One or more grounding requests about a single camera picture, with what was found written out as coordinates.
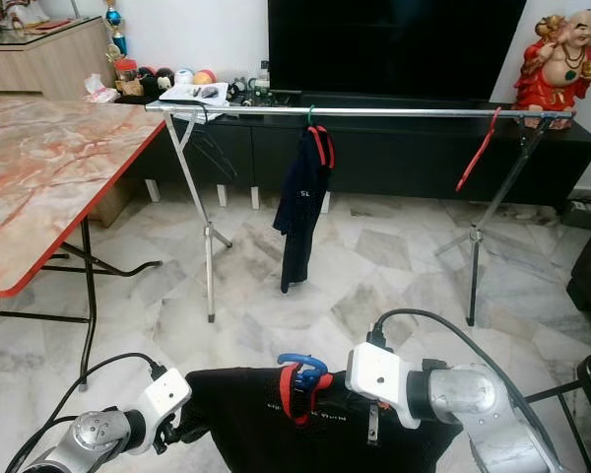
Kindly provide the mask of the blue and gold trophy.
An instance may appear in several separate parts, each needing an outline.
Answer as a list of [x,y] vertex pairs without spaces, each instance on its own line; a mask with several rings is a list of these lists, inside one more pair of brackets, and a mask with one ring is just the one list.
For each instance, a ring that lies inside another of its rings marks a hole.
[[109,28],[111,43],[121,57],[124,57],[128,54],[128,45],[126,45],[126,36],[123,31],[123,15],[116,9],[116,0],[103,0],[103,3],[107,8],[103,17]]

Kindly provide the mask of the marble-top folding table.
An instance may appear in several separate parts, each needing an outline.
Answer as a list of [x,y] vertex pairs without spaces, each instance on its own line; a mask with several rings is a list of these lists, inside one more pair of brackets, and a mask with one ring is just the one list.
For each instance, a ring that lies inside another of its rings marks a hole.
[[[88,298],[81,369],[98,324],[95,276],[133,278],[158,266],[121,270],[94,257],[89,212],[164,130],[157,114],[132,104],[0,98],[0,301],[51,269],[58,248],[81,258]],[[0,310],[2,318],[39,316]]]

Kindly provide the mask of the navy shirt with red collar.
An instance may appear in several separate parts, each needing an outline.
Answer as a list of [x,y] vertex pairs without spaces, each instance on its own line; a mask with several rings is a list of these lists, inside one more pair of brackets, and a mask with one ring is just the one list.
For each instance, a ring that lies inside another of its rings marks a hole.
[[273,229],[286,236],[279,284],[284,294],[292,285],[308,279],[315,225],[335,164],[335,146],[330,131],[321,125],[305,127],[300,135],[298,154],[284,177],[273,222]]

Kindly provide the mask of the grey power box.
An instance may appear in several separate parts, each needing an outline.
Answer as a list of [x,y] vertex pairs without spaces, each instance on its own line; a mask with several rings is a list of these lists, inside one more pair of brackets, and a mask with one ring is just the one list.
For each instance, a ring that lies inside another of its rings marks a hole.
[[591,230],[591,198],[566,199],[559,211],[563,226]]

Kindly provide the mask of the blue plastic hanger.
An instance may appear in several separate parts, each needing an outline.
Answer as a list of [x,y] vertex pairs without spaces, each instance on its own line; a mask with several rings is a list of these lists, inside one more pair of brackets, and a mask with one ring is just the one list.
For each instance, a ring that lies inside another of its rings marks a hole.
[[333,375],[322,361],[300,353],[282,353],[277,362],[282,366],[279,391],[290,395],[293,391],[312,393],[330,387]]

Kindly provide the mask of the red laughing Buddha statue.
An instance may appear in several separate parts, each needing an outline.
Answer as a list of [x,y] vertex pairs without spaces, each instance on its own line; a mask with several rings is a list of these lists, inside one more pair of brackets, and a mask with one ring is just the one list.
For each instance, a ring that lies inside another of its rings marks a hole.
[[574,111],[591,87],[591,9],[548,15],[524,51],[515,82],[516,111]]

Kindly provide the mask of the white plastic bag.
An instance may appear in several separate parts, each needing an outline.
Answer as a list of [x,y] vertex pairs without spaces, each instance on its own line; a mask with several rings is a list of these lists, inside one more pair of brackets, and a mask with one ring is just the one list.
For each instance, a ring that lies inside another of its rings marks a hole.
[[121,96],[120,92],[112,89],[103,82],[101,75],[94,73],[84,81],[85,90],[87,94],[84,95],[83,100],[93,103],[108,103],[115,102]]

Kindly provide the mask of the light wooden sideboard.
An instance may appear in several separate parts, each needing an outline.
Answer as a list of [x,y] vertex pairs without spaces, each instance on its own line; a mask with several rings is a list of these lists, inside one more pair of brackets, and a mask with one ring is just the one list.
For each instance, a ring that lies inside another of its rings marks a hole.
[[79,101],[89,94],[87,81],[98,75],[114,86],[106,58],[110,37],[102,18],[74,20],[48,34],[5,31],[0,34],[0,95],[34,95]]

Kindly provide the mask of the white figurine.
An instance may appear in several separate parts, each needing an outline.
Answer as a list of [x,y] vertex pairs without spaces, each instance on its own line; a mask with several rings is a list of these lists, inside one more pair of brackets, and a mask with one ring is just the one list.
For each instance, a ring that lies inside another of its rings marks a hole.
[[14,29],[15,23],[35,27],[49,20],[49,15],[37,4],[37,0],[3,0],[2,9],[0,24],[6,29]]

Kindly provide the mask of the silver metal clothes rack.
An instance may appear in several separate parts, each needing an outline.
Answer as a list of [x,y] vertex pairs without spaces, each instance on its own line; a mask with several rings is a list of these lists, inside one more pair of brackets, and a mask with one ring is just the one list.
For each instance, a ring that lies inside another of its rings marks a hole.
[[[153,101],[146,104],[144,108],[147,112],[157,112],[164,117],[165,130],[169,132],[170,139],[173,140],[173,126],[177,126],[178,134],[181,134],[183,125],[179,122],[174,122],[172,115],[176,112],[195,112],[198,106],[182,106],[175,101],[158,102]],[[277,107],[277,106],[229,106],[229,107],[206,107],[209,113],[219,114],[305,114],[308,107]],[[471,118],[471,117],[489,117],[493,116],[493,109],[433,109],[433,108],[362,108],[362,107],[330,107],[315,109],[314,114],[324,114],[324,116],[354,116],[354,117],[408,117],[408,118]],[[476,324],[476,311],[479,307],[479,283],[480,283],[480,255],[481,246],[486,239],[498,238],[507,240],[506,236],[490,233],[488,231],[488,223],[493,219],[496,209],[506,197],[508,190],[513,186],[517,177],[528,163],[531,154],[542,143],[542,136],[545,131],[551,129],[552,123],[557,120],[571,120],[575,117],[573,111],[559,112],[559,111],[525,111],[525,109],[504,109],[499,118],[515,118],[516,121],[522,122],[535,118],[536,127],[531,134],[525,127],[521,127],[520,131],[520,152],[519,158],[513,163],[512,170],[504,178],[502,185],[498,187],[497,193],[494,195],[488,211],[480,218],[476,224],[472,224],[468,233],[464,236],[450,240],[442,246],[436,253],[440,255],[448,249],[453,249],[459,246],[465,240],[471,244],[471,265],[470,284],[468,284],[468,311],[466,321],[468,325]],[[214,243],[218,240],[226,248],[233,247],[232,240],[226,238],[223,234],[215,229],[213,221],[207,216],[204,203],[200,195],[198,195],[195,179],[193,179],[192,172],[189,167],[179,161],[177,155],[177,162],[181,167],[184,181],[186,181],[189,194],[192,195],[192,201],[195,203],[198,215],[204,221],[204,252],[205,252],[205,267],[206,267],[206,302],[207,302],[207,321],[213,323],[216,320],[215,294],[214,294]]]

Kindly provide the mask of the red-lidded jar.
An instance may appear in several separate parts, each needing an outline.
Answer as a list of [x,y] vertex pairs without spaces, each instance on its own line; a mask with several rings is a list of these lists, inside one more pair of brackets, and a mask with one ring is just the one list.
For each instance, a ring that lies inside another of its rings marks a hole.
[[116,90],[123,96],[141,96],[144,93],[138,80],[138,64],[133,59],[120,58],[112,63],[115,69]]

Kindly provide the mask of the red plastic hanger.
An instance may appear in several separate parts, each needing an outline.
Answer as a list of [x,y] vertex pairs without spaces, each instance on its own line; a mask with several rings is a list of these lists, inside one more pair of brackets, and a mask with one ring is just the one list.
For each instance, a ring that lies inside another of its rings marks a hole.
[[470,179],[473,170],[475,170],[475,167],[477,166],[481,158],[484,156],[485,151],[488,149],[491,140],[493,139],[493,134],[494,132],[496,132],[496,123],[498,121],[498,118],[501,116],[501,112],[501,106],[498,106],[493,110],[493,114],[490,118],[490,123],[488,126],[488,131],[486,131],[484,138],[482,138],[479,149],[477,149],[476,152],[473,153],[470,162],[467,163],[465,170],[463,170],[461,176],[459,176],[458,183],[456,184],[456,192],[461,192],[463,186],[465,186],[468,179]]

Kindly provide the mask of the large black television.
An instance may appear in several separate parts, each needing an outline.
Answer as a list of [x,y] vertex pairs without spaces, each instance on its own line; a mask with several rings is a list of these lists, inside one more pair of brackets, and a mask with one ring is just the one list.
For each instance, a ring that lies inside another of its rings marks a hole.
[[528,0],[268,0],[274,89],[485,101]]

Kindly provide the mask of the white printed paper sheet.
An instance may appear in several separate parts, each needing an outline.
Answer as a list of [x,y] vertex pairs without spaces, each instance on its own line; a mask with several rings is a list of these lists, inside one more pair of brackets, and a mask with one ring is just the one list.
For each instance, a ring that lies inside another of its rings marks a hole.
[[[192,85],[192,83],[177,83],[164,91],[158,102],[165,101],[200,101],[208,107],[229,107],[227,100],[227,83],[209,83],[209,85]],[[172,115],[177,120],[205,123],[214,120],[219,113],[209,113],[204,117],[200,108],[195,112],[176,112]]]

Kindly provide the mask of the black shirt with red collar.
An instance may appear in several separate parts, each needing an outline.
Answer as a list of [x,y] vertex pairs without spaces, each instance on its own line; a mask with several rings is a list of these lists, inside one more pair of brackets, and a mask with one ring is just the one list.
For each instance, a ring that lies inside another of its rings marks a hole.
[[435,473],[461,425],[421,422],[398,444],[347,438],[344,372],[330,387],[283,396],[278,367],[189,373],[193,404],[207,415],[214,445],[232,473]]

